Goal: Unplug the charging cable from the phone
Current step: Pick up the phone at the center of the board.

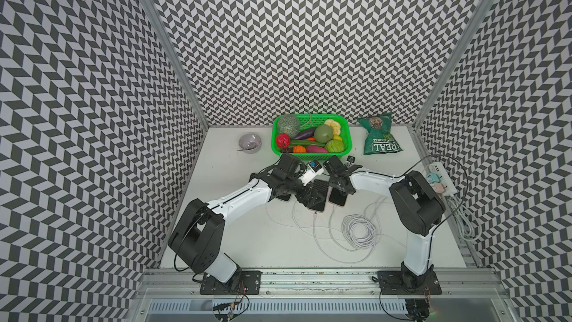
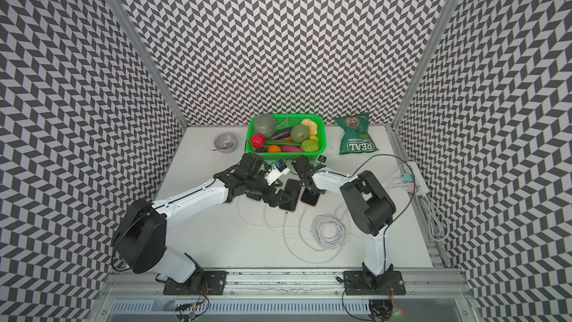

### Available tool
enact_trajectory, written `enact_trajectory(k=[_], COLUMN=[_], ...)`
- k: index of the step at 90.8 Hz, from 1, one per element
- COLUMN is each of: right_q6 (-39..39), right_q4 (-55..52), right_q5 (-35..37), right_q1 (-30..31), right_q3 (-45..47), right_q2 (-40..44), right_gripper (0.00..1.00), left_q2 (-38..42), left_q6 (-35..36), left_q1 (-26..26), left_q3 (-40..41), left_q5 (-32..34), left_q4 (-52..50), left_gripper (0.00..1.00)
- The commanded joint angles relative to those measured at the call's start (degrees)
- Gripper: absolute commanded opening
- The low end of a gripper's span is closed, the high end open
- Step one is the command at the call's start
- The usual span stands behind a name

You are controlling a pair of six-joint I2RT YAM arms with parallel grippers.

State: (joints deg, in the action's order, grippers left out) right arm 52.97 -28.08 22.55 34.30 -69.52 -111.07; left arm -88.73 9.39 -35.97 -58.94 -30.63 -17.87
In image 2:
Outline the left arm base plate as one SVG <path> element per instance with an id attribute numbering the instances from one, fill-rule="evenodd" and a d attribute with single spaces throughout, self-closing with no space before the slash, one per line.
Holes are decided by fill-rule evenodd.
<path id="1" fill-rule="evenodd" d="M 227 271 L 196 270 L 184 283 L 169 278 L 165 283 L 164 295 L 222 295 L 228 277 Z"/>

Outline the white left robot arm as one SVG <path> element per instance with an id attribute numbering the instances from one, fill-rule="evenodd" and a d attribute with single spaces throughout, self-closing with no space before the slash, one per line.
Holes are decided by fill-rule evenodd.
<path id="1" fill-rule="evenodd" d="M 112 238 L 112 269 L 120 271 L 116 267 L 120 258 L 136 274 L 152 271 L 182 285 L 199 281 L 202 268 L 186 253 L 167 246 L 168 233 L 190 217 L 238 196 L 252 195 L 270 207 L 290 201 L 293 195 L 279 187 L 279 179 L 289 172 L 282 160 L 268 164 L 255 153 L 245 153 L 239 163 L 198 187 L 162 200 L 132 202 Z"/>

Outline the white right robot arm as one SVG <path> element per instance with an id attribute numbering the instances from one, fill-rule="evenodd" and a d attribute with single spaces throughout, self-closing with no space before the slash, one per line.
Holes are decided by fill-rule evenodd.
<path id="1" fill-rule="evenodd" d="M 375 175 L 371 171 L 349 175 L 327 170 L 325 164 L 312 165 L 305 156 L 293 161 L 293 169 L 304 187 L 303 203 L 314 206 L 326 192 L 343 197 L 354 224 L 367 235 L 365 272 L 371 277 L 381 277 L 390 270 L 386 236 L 396 205 Z"/>

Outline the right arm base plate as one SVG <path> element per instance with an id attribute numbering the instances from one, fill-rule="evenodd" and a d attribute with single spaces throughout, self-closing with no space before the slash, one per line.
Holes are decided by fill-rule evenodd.
<path id="1" fill-rule="evenodd" d="M 405 281 L 400 271 L 388 270 L 374 276 L 368 271 L 344 271 L 343 284 L 347 295 L 406 295 Z"/>

